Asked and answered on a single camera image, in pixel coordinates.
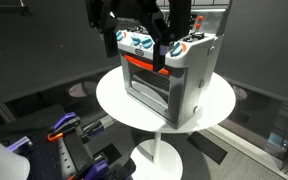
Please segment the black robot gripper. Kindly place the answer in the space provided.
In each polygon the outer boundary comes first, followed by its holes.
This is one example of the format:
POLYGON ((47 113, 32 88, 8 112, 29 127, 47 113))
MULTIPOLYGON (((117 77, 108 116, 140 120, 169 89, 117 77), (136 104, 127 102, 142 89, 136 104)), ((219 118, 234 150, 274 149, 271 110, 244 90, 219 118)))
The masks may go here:
POLYGON ((138 21, 154 40, 153 71, 165 66, 168 45, 188 34, 191 0, 168 0, 169 22, 157 0, 85 0, 89 24, 104 36, 109 58, 118 55, 115 29, 119 18, 138 21))

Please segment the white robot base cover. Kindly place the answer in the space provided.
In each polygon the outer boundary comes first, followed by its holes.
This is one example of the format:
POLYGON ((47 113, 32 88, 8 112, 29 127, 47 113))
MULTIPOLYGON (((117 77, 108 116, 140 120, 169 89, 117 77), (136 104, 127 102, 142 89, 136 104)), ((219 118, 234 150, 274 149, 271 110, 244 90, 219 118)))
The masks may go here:
POLYGON ((27 180, 29 161, 0 143, 0 180, 27 180))

